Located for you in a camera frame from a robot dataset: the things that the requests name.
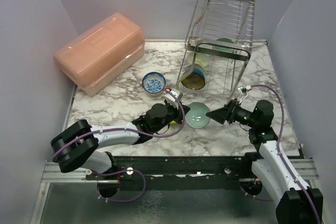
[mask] green plate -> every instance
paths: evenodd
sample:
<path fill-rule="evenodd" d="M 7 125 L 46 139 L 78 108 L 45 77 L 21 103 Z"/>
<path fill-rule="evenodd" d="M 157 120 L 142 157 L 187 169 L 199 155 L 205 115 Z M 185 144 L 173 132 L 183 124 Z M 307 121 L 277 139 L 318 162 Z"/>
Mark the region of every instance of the green plate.
<path fill-rule="evenodd" d="M 229 38 L 220 38 L 218 39 L 218 41 L 221 41 L 221 42 L 227 42 L 227 43 L 233 43 L 232 40 L 230 40 Z M 222 51 L 222 52 L 234 52 L 233 49 L 230 49 L 230 48 L 225 48 L 225 47 L 217 47 L 217 46 L 213 46 L 213 49 L 214 50 L 217 50 L 217 51 Z"/>

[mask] container lid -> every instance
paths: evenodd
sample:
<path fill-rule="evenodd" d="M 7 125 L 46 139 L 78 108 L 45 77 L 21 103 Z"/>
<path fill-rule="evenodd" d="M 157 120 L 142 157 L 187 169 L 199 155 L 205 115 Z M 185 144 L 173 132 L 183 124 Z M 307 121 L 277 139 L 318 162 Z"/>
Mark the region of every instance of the container lid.
<path fill-rule="evenodd" d="M 65 74 L 86 87 L 143 43 L 141 28 L 115 13 L 58 50 L 55 57 Z"/>

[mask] screw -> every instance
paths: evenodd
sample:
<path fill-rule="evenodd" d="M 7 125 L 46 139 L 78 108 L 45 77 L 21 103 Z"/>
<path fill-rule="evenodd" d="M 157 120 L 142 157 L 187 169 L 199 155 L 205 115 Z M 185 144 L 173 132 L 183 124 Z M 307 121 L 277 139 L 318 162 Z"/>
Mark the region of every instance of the screw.
<path fill-rule="evenodd" d="M 92 171 L 89 170 L 89 169 L 87 169 L 87 170 L 85 170 L 85 174 L 86 174 L 86 175 L 91 175 L 91 174 L 92 174 Z"/>
<path fill-rule="evenodd" d="M 232 172 L 230 168 L 224 168 L 224 171 L 226 174 L 230 174 Z"/>

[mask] blue and white bowl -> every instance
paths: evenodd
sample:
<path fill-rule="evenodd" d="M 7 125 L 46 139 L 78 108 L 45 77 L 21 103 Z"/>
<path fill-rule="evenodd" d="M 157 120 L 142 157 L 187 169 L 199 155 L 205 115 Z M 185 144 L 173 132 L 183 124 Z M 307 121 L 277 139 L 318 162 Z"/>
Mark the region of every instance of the blue and white bowl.
<path fill-rule="evenodd" d="M 142 78 L 142 87 L 149 94 L 159 94 L 166 87 L 166 79 L 158 72 L 150 72 Z"/>

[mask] bowl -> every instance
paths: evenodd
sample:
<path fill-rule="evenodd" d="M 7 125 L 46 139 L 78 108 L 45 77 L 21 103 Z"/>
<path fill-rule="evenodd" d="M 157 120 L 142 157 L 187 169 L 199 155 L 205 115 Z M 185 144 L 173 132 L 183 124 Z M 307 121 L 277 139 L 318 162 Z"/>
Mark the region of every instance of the bowl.
<path fill-rule="evenodd" d="M 194 129 L 201 129 L 208 125 L 210 118 L 205 114 L 210 111 L 203 102 L 193 102 L 188 106 L 190 110 L 185 115 L 185 122 Z"/>
<path fill-rule="evenodd" d="M 188 65 L 184 73 L 187 73 L 191 69 L 191 65 Z M 205 75 L 206 71 L 205 69 L 198 63 L 195 63 L 194 69 L 192 73 L 185 77 L 181 83 L 183 86 L 187 87 L 188 89 L 202 89 L 205 86 Z"/>
<path fill-rule="evenodd" d="M 186 66 L 185 69 L 184 69 L 184 72 L 189 71 L 191 69 L 191 66 L 192 66 L 192 63 L 189 64 L 188 66 Z M 194 70 L 195 69 L 198 69 L 202 73 L 203 78 L 205 78 L 205 76 L 206 76 L 206 70 L 205 70 L 205 68 L 203 67 L 203 65 L 201 63 L 195 62 L 195 64 L 194 64 Z"/>
<path fill-rule="evenodd" d="M 187 61 L 189 63 L 193 63 L 193 59 L 194 59 L 194 52 L 190 52 L 187 55 Z M 202 64 L 204 67 L 206 67 L 206 65 L 209 64 L 210 61 L 210 57 L 209 55 L 203 54 L 201 52 L 197 53 L 196 55 L 196 62 Z"/>
<path fill-rule="evenodd" d="M 157 95 L 166 87 L 166 79 L 161 73 L 150 72 L 142 78 L 142 87 L 147 93 Z"/>
<path fill-rule="evenodd" d="M 221 41 L 221 42 L 227 42 L 227 43 L 233 43 L 232 40 L 230 40 L 229 38 L 220 38 L 218 39 L 217 41 Z M 222 51 L 222 52 L 234 52 L 233 49 L 230 49 L 230 48 L 225 48 L 225 47 L 220 47 L 220 46 L 213 46 L 213 49 L 214 50 L 217 50 L 217 51 Z"/>

